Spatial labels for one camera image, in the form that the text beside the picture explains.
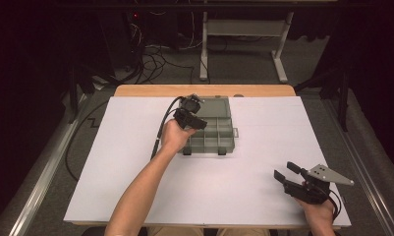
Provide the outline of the black metal stand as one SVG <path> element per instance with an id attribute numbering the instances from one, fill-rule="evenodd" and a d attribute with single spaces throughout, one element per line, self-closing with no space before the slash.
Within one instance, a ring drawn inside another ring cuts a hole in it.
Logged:
<path id="1" fill-rule="evenodd" d="M 69 70 L 70 120 L 73 124 L 79 113 L 78 89 L 84 94 L 94 94 L 92 71 L 86 64 L 73 63 Z"/>
<path id="2" fill-rule="evenodd" d="M 344 132 L 347 128 L 347 108 L 349 90 L 349 72 L 343 66 L 337 66 L 312 76 L 310 79 L 294 86 L 295 92 L 305 88 L 320 86 L 319 96 L 322 99 L 338 98 L 337 119 Z"/>

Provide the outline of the grey-green clear compartment box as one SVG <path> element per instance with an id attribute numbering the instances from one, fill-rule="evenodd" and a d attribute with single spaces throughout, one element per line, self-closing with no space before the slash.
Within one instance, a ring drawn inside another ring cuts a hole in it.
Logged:
<path id="1" fill-rule="evenodd" d="M 197 117 L 206 121 L 204 129 L 191 135 L 181 149 L 183 155 L 194 153 L 216 153 L 226 155 L 235 148 L 236 129 L 233 126 L 230 102 L 228 97 L 200 97 L 200 110 Z"/>

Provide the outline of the aluminium floor rail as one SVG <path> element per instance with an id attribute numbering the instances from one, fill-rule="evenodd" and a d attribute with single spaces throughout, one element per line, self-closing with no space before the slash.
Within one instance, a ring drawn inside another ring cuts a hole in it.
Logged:
<path id="1" fill-rule="evenodd" d="M 31 222 L 33 221 L 38 209 L 40 208 L 59 164 L 68 149 L 69 142 L 76 128 L 80 124 L 80 118 L 89 103 L 89 98 L 83 94 L 77 102 L 79 112 L 73 118 L 71 123 L 63 127 L 63 131 L 57 138 L 57 144 L 51 149 L 50 156 L 42 169 L 28 199 L 13 225 L 8 236 L 25 236 Z"/>
<path id="2" fill-rule="evenodd" d="M 347 107 L 346 131 L 338 120 L 338 103 L 323 100 L 323 104 L 342 136 L 359 182 L 384 234 L 394 236 L 394 164 L 354 99 Z"/>

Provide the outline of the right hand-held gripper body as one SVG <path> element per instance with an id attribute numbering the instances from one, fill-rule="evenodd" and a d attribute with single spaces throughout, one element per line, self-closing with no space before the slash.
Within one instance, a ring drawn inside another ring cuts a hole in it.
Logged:
<path id="1" fill-rule="evenodd" d="M 353 186 L 355 182 L 327 166 L 318 164 L 308 170 L 305 184 L 297 184 L 286 179 L 283 185 L 284 192 L 291 197 L 304 201 L 308 204 L 323 204 L 329 199 L 330 183 Z"/>

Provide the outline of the person's right hand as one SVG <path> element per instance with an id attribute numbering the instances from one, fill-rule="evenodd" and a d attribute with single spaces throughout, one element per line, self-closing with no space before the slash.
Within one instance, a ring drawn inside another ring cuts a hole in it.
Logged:
<path id="1" fill-rule="evenodd" d="M 329 200 L 320 205 L 308 204 L 296 199 L 304 210 L 306 220 L 311 228 L 331 227 L 333 224 L 333 203 Z"/>

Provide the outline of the white table cover sheet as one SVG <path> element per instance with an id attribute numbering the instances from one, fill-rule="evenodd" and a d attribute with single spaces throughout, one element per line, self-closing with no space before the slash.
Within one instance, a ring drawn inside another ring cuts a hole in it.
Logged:
<path id="1" fill-rule="evenodd" d="M 82 175 L 64 216 L 75 224 L 109 220 L 126 187 L 149 162 L 169 97 L 110 99 Z M 292 161 L 311 169 L 325 159 L 297 96 L 232 97 L 238 130 L 233 152 L 176 155 L 169 164 L 146 225 L 302 228 L 299 205 L 274 179 L 301 176 Z"/>

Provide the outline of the white metal stand frame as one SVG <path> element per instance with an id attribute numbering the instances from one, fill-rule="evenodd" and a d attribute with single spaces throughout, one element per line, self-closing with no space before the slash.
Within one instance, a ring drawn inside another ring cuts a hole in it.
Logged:
<path id="1" fill-rule="evenodd" d="M 285 20 L 281 21 L 255 21 L 255 20 L 213 20 L 206 12 L 202 18 L 201 54 L 199 62 L 199 78 L 208 79 L 208 51 L 207 39 L 210 35 L 217 36 L 265 36 L 279 37 L 276 50 L 270 52 L 279 81 L 288 83 L 288 78 L 281 61 L 281 54 L 292 24 L 294 13 L 289 12 Z"/>

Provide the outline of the person's left hand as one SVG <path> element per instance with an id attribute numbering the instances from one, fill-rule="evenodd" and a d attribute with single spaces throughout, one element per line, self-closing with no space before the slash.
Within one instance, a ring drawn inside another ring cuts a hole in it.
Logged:
<path id="1" fill-rule="evenodd" d="M 163 127 L 161 149 L 166 153 L 178 152 L 196 131 L 196 129 L 181 128 L 175 119 L 169 120 Z"/>

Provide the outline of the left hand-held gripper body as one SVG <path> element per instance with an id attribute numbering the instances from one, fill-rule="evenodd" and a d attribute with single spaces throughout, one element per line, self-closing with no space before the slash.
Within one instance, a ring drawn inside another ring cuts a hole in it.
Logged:
<path id="1" fill-rule="evenodd" d="M 180 106 L 175 110 L 174 119 L 183 129 L 192 127 L 192 122 L 197 117 L 197 112 L 200 110 L 201 100 L 195 94 L 188 97 L 182 97 Z"/>

